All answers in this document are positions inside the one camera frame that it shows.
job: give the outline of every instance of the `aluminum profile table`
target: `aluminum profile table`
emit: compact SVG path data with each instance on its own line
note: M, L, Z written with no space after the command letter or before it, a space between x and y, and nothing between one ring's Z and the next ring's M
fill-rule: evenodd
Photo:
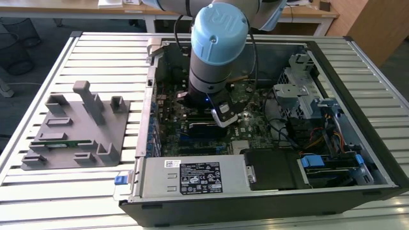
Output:
M0 229L10 230L141 230L121 211L114 196L114 177L133 169L143 85L151 70L146 64L147 39L170 34L82 33L70 37L55 64L0 156ZM263 40L314 40L336 71L403 171L409 174L409 104L354 42L340 37L256 36ZM101 100L121 95L130 100L121 164L115 167L23 171L21 158L38 131L54 93L67 100L75 80L91 83ZM360 205L339 215L296 217L175 226L166 229L406 229L409 198Z

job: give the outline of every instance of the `blue latch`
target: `blue latch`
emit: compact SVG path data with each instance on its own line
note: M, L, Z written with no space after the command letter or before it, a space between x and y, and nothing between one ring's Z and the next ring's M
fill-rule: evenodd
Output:
M300 158L302 167L322 167L324 166L320 156L307 155Z
M114 185L127 184L127 176L115 176L114 177Z
M359 154L355 155L355 159L356 159L358 164L362 165L363 164L363 158Z

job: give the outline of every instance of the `power supply label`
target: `power supply label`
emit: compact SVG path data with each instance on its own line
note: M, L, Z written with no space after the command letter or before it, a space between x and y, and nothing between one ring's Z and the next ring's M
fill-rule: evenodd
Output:
M218 162L179 164L179 193L222 193Z

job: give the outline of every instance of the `green circuit board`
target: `green circuit board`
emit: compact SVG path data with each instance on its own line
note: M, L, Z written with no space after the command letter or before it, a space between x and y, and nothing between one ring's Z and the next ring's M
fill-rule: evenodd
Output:
M246 100L250 93L244 89L251 87L246 82L235 83L230 91L232 102ZM272 141L262 114L262 101L264 96L262 91L256 91L242 113L238 121L224 128L226 135L220 138L190 138L189 127L197 123L214 123L210 111L198 112L189 109L175 101L175 92L182 90L178 86L163 89L157 96L158 120L159 120L159 140L161 156L193 155L226 155L231 154L230 143L235 140L246 140L250 148L271 148Z

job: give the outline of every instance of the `gray carpet floor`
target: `gray carpet floor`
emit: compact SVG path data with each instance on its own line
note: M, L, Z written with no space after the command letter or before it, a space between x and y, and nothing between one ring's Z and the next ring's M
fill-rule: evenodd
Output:
M27 49L29 55L34 61L34 69L23 75L11 76L0 69L1 79L6 83L34 82L42 83L54 60L59 54L63 44L71 31L86 32L143 32L141 27L129 26L127 20L81 20L63 19L62 27L55 27L51 19L31 19L35 30L41 37L41 44ZM171 26L161 28L161 32L170 33ZM403 42L395 53L390 56L380 70L400 91L409 98L409 42ZM10 135L18 125L21 117L33 100L38 90L38 85L10 85L14 91L13 98L0 96L0 134ZM0 150L3 149L7 139L0 138Z

